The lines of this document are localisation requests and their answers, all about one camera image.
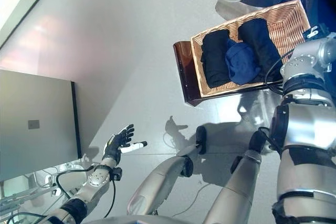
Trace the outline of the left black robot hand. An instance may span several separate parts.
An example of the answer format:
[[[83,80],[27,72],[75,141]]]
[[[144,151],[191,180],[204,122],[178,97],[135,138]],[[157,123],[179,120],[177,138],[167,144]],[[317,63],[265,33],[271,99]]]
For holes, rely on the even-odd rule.
[[[104,146],[101,165],[114,168],[120,163],[121,154],[133,152],[148,145],[147,141],[132,142],[133,136],[133,124],[127,125],[118,134],[112,135]]]

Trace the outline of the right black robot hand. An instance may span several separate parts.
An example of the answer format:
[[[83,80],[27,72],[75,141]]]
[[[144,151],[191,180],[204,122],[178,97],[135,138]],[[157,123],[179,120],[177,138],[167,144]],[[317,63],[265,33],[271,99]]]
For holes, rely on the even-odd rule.
[[[303,32],[303,38],[305,41],[311,41],[326,37],[330,33],[325,23],[318,23],[308,30]]]

